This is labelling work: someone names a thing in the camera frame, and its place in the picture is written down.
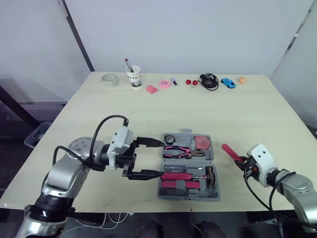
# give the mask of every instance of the paper cup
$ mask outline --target paper cup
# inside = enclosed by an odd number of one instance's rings
[[[130,72],[129,68],[125,69],[125,72],[128,75],[128,78],[130,80],[131,86],[134,88],[140,87],[141,86],[141,69],[140,67],[133,65],[132,66],[133,73]]]

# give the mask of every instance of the white cable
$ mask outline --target white cable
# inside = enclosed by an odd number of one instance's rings
[[[122,221],[120,221],[120,219],[118,219],[118,221],[116,222],[116,221],[114,221],[112,218],[111,218],[111,216],[110,216],[110,213],[109,213],[109,218],[110,218],[110,220],[113,222],[113,223],[121,223],[121,222],[124,222],[124,220],[126,219],[128,217],[128,213],[127,214],[125,214],[125,217],[122,219]]]
[[[105,223],[106,223],[106,213],[105,213],[105,218],[104,218],[104,222],[103,222],[102,226],[103,226]],[[112,229],[116,228],[116,227],[118,226],[118,224],[119,224],[119,223],[115,224],[115,226],[114,226],[114,227],[111,227],[111,228],[106,228],[106,227],[102,227],[102,226],[100,226],[100,227],[94,227],[94,226],[89,226],[89,225],[74,227],[74,228],[72,228],[72,229],[70,229],[70,230],[68,230],[68,231],[65,231],[65,232],[61,233],[60,236],[63,235],[63,234],[65,234],[65,233],[67,233],[67,232],[70,232],[70,231],[72,231],[72,230],[74,230],[74,229],[81,228],[81,227],[91,227],[91,228],[96,228],[96,229],[112,230]]]
[[[86,226],[86,227],[101,228],[101,227],[103,227],[103,226],[105,225],[105,223],[106,223],[106,216],[107,216],[107,213],[105,213],[105,215],[104,215],[104,221],[103,221],[102,225],[99,226],[99,227],[84,224],[84,223],[82,223],[81,221],[79,221],[79,220],[77,220],[77,219],[74,219],[74,221],[76,221],[77,223],[79,223],[79,224],[81,224],[81,225],[83,225],[83,226]]]

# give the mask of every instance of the orange ball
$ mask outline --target orange ball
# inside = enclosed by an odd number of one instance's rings
[[[245,83],[246,81],[247,81],[246,77],[243,77],[243,76],[238,79],[238,82],[241,84]]]

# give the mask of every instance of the blue toy car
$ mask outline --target blue toy car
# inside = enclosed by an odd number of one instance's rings
[[[235,88],[235,87],[236,87],[236,85],[234,84],[234,82],[232,82],[231,79],[223,78],[223,79],[221,80],[221,82],[222,82],[224,85],[226,85],[228,88]]]

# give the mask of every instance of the screwdriver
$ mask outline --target screwdriver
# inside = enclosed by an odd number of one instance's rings
[[[187,173],[164,173],[162,180],[191,180],[191,179],[207,179],[206,175],[191,175]]]
[[[186,167],[186,166],[170,166],[170,165],[165,165],[164,169],[165,170],[185,170],[185,169],[203,170],[203,168]]]

